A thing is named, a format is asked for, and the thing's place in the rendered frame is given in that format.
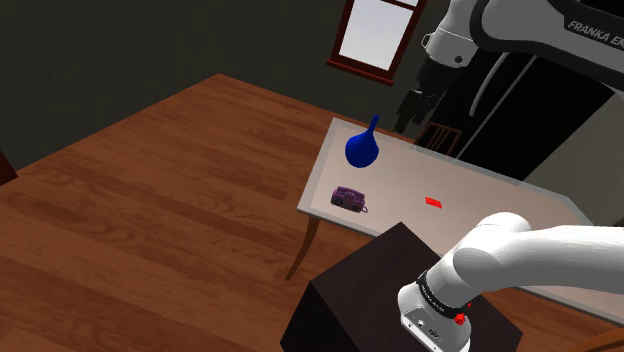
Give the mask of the dark wooden chair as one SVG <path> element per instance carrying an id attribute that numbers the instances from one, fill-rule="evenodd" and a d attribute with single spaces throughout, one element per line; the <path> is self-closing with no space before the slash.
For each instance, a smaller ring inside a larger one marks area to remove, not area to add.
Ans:
<path id="1" fill-rule="evenodd" d="M 461 135 L 461 130 L 429 122 L 415 139 L 414 145 L 451 156 Z"/>

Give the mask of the red-framed window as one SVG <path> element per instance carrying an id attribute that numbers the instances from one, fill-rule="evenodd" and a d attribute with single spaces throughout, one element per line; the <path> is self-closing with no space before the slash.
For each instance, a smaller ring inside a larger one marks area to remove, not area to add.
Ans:
<path id="1" fill-rule="evenodd" d="M 346 0 L 327 65 L 391 86 L 428 0 Z"/>

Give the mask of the blue round vase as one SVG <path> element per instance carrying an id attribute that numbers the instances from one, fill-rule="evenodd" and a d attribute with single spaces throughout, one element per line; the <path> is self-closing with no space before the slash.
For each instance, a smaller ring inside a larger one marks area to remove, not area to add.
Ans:
<path id="1" fill-rule="evenodd" d="M 374 137 L 374 131 L 379 118 L 380 116 L 375 114 L 364 132 L 348 139 L 345 145 L 345 157 L 351 166 L 365 168 L 377 159 L 379 147 Z"/>

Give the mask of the pale-topped table with wooden legs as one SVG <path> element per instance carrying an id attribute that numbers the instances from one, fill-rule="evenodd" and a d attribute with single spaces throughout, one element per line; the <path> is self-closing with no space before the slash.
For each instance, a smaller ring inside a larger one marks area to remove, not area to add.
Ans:
<path id="1" fill-rule="evenodd" d="M 306 215 L 378 236 L 404 223 L 439 255 L 444 255 L 484 217 L 513 212 L 535 229 L 587 225 L 589 219 L 566 196 L 506 177 L 410 142 L 376 133 L 378 158 L 355 168 L 345 157 L 347 140 L 364 127 L 332 120 L 297 209 Z M 365 195 L 367 213 L 330 203 L 338 186 Z M 442 203 L 426 204 L 425 197 Z"/>

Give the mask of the black refrigerator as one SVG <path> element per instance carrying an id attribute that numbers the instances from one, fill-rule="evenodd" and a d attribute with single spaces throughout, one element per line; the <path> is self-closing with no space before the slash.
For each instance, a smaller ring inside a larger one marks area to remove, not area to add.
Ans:
<path id="1" fill-rule="evenodd" d="M 470 115 L 498 53 L 477 51 L 434 110 L 431 121 L 461 132 L 451 155 L 523 180 L 614 92 L 555 63 L 523 53 L 505 58 Z"/>

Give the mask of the purple toy car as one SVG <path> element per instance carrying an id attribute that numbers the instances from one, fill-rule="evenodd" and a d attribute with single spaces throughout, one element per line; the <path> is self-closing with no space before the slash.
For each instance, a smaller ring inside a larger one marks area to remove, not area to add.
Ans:
<path id="1" fill-rule="evenodd" d="M 334 189 L 330 198 L 330 203 L 355 213 L 368 212 L 365 195 L 348 187 L 338 186 Z"/>

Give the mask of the dark robot stand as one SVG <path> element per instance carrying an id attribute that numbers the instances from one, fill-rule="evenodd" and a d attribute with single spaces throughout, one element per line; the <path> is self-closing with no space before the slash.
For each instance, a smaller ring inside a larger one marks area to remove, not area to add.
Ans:
<path id="1" fill-rule="evenodd" d="M 312 279 L 284 352 L 431 352 L 400 322 L 397 295 L 439 256 L 398 223 Z"/>

